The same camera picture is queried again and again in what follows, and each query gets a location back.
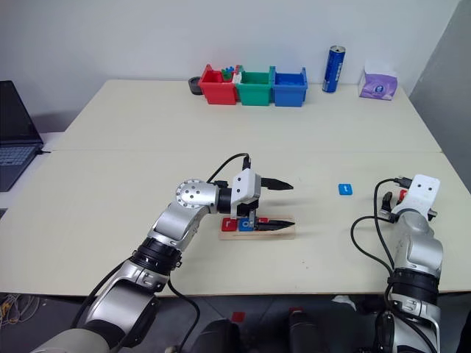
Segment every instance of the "small blue block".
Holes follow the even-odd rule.
[[[351,184],[339,184],[339,193],[341,195],[352,195],[352,185]]]
[[[250,226],[250,220],[248,218],[241,218],[238,222],[239,232],[252,232],[253,227]]]

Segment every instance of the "white table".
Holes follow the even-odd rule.
[[[59,150],[439,152],[402,88],[393,101],[326,94],[302,108],[209,105],[187,82],[108,81],[67,129]]]
[[[46,132],[40,134],[43,139],[43,151],[51,151],[54,149],[56,142],[59,140],[63,132]],[[24,189],[24,186],[30,181],[32,175],[37,171],[43,161],[49,156],[48,153],[41,154],[35,157],[28,165],[26,170],[20,175],[15,184],[7,192],[0,193],[0,208],[9,208],[13,205],[18,198],[19,193]]]
[[[259,174],[295,187],[263,192],[259,215],[292,215],[296,238],[218,240],[222,216],[209,215],[172,274],[183,293],[383,291],[387,273],[356,251],[350,225],[371,214],[376,182],[418,173],[442,181],[440,289],[471,290],[471,196],[402,89],[376,101],[356,86],[329,95],[311,85],[303,108],[210,106],[186,82],[112,80],[0,221],[0,291],[88,293],[141,243],[178,183],[206,179],[241,151]],[[341,182],[353,196],[338,195]],[[373,229],[359,227],[358,238],[381,254]]]
[[[0,256],[0,290],[85,295],[146,237],[179,182],[206,179],[233,152],[54,152],[0,222],[0,246],[8,249]],[[221,179],[240,166],[228,166]],[[353,247],[350,225],[372,213],[377,181],[419,172],[442,181],[431,224],[445,248],[440,289],[471,289],[463,272],[471,268],[471,196],[443,154],[255,151],[252,167],[294,186],[263,190],[259,215],[294,216],[296,238],[219,240],[222,215],[207,215],[172,273],[183,293],[381,292],[387,273]],[[353,185],[352,196],[338,194],[341,182]],[[387,190],[397,193],[391,184],[380,194]],[[366,221],[357,239],[384,257],[373,229]]]

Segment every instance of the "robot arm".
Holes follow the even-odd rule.
[[[428,223],[430,215],[436,215],[431,207],[439,186],[437,179],[416,175],[407,196],[392,209],[392,237],[398,245],[385,293],[386,311],[377,320],[376,352],[440,352],[436,300],[443,248]]]
[[[198,231],[202,218],[208,213],[230,213],[233,218],[249,216],[257,229],[255,211],[261,187],[293,188],[279,180],[260,177],[250,169],[248,155],[243,171],[233,178],[233,188],[227,186],[227,182],[198,179],[181,183],[174,201],[153,224],[147,238],[92,304],[85,325],[61,332],[32,353],[108,353],[138,345],[157,315],[155,293],[165,288],[170,272],[180,267],[182,252]],[[273,221],[269,226],[281,229],[292,224]]]

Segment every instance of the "blue can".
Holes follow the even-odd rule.
[[[325,69],[324,84],[322,90],[326,93],[334,93],[339,82],[341,67],[344,64],[345,48],[343,46],[331,46],[327,68]]]

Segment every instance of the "tissue box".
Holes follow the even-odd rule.
[[[366,63],[358,85],[358,94],[363,98],[392,100],[397,89],[396,73],[382,63]]]

